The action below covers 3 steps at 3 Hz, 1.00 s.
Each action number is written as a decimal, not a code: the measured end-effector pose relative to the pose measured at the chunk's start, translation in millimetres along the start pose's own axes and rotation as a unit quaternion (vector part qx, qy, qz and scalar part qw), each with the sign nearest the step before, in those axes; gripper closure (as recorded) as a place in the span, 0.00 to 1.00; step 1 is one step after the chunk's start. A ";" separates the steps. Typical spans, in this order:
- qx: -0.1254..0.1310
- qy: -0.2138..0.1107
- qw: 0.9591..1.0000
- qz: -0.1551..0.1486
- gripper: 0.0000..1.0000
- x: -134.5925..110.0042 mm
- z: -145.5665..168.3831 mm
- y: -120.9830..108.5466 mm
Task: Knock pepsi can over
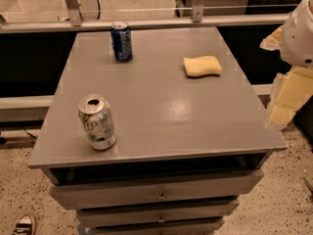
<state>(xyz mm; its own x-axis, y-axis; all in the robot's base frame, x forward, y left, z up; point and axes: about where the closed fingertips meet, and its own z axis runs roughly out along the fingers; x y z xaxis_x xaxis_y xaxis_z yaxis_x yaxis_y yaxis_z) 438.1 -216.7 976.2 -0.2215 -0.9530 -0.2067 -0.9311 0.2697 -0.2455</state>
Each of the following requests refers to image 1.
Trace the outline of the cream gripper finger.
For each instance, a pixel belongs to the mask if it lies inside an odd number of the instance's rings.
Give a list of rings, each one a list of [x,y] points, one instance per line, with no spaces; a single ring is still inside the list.
[[[271,34],[264,38],[259,47],[268,51],[275,51],[281,48],[282,26],[276,28]]]
[[[278,73],[267,108],[267,125],[286,127],[312,96],[312,68],[293,66],[287,74]]]

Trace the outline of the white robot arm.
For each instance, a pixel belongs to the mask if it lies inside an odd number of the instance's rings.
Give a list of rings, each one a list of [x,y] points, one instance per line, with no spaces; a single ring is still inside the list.
[[[286,74],[274,78],[267,107],[266,124],[282,130],[313,96],[313,1],[302,0],[260,48],[279,50],[281,59],[291,65]]]

